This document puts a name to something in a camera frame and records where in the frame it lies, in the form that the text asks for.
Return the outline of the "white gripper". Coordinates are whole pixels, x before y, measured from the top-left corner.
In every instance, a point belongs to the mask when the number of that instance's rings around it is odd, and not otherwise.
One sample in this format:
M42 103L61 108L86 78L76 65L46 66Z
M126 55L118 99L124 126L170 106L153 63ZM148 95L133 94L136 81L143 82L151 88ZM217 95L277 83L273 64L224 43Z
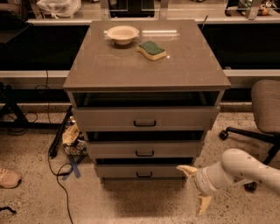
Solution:
M213 195L217 191L217 188L212 184L207 175L207 168L197 169L189 165L178 165L176 169L182 171L188 178L194 176L195 184L203 194L199 195L198 216L203 215L211 203L212 196L210 195Z

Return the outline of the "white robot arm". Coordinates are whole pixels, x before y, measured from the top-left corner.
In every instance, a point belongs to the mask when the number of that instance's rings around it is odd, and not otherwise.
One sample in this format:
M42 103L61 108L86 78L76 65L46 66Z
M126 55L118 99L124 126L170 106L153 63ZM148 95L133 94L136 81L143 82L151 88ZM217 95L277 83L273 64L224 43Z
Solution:
M214 193L224 187L256 182L280 194L280 170L263 164L244 150L236 148L225 150L221 160L210 166L195 168L178 165L176 169L188 178L194 178L200 199L198 216L207 210Z

